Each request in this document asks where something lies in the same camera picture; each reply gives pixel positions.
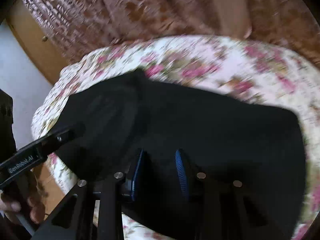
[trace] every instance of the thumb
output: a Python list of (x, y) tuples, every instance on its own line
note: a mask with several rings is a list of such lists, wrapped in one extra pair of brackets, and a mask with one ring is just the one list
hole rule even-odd
[(21, 205), (19, 202), (12, 200), (5, 194), (0, 194), (0, 210), (3, 211), (20, 211)]

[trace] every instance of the black cloth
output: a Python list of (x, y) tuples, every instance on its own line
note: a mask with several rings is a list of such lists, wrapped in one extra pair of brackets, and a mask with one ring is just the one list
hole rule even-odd
[(305, 190), (304, 146), (291, 111), (153, 82), (136, 70), (71, 95), (53, 130), (79, 121), (85, 135), (57, 155), (81, 179), (106, 177), (139, 147), (148, 152), (153, 184), (141, 202), (123, 206), (143, 225), (193, 239), (198, 218), (183, 201), (174, 158), (183, 148), (216, 179), (242, 181), (291, 237)]

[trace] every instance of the white wall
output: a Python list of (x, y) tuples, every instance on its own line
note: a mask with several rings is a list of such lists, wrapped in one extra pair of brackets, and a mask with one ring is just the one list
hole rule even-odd
[(52, 85), (42, 76), (25, 54), (9, 26), (0, 25), (0, 89), (13, 98), (13, 135), (17, 148), (33, 141), (32, 116), (51, 90)]

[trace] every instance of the screw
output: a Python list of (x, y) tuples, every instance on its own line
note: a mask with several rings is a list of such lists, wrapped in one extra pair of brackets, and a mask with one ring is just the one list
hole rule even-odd
[(81, 179), (81, 180), (78, 181), (78, 186), (79, 187), (83, 187), (85, 185), (87, 185), (87, 181), (85, 181), (84, 179)]
[(235, 186), (235, 187), (242, 187), (242, 182), (239, 181), (239, 180), (235, 180), (235, 181), (233, 182), (233, 186)]
[(207, 175), (206, 175), (205, 173), (203, 173), (203, 172), (198, 172), (198, 173), (197, 173), (197, 178), (198, 178), (198, 179), (205, 179), (206, 176), (207, 176)]
[(113, 175), (116, 179), (121, 179), (123, 177), (123, 173), (118, 171)]

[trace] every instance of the floral fabric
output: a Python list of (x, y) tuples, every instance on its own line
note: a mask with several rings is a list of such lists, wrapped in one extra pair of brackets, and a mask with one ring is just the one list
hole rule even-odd
[[(166, 37), (97, 49), (61, 71), (33, 117), (33, 137), (50, 130), (69, 95), (138, 67), (153, 80), (231, 95), (249, 104), (280, 106), (297, 114), (307, 155), (307, 185), (292, 238), (301, 239), (320, 209), (319, 71), (289, 49), (218, 36)], [(55, 154), (47, 164), (62, 190), (68, 192), (76, 176)], [(123, 224), (125, 239), (168, 239), (125, 215)]]

